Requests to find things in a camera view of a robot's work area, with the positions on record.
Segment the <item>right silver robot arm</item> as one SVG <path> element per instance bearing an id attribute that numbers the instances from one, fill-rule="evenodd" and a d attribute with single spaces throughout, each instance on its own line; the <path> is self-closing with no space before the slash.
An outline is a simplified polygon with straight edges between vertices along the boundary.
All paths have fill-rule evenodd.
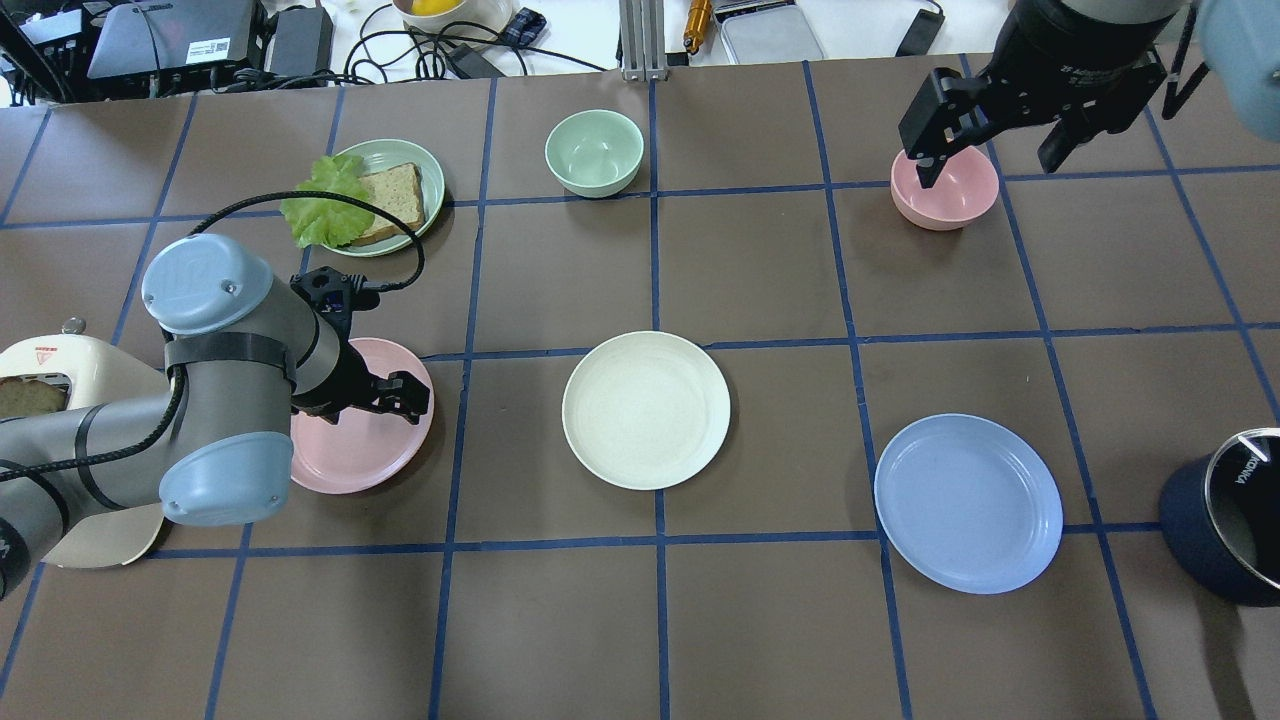
<path id="1" fill-rule="evenodd" d="M 1275 1 L 1018 1 L 988 65 L 936 68 L 899 122 L 905 158 L 929 188 L 964 149 L 1048 126 L 1037 156 L 1056 172 L 1097 135 L 1119 135 L 1158 87 L 1175 117 L 1203 78 L 1221 77 L 1253 135 L 1277 140 Z"/>

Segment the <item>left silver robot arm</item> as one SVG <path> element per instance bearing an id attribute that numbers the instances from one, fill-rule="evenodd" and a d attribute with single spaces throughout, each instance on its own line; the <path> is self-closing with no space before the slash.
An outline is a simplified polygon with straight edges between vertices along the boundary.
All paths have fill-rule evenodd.
<path id="1" fill-rule="evenodd" d="M 91 516 L 159 505 L 191 527 L 279 512 L 297 413 L 349 409 L 417 424 L 433 392 L 379 377 L 269 264 L 221 234 L 192 234 L 151 261 L 143 304 L 166 333 L 160 393 L 3 423 L 3 593 Z"/>

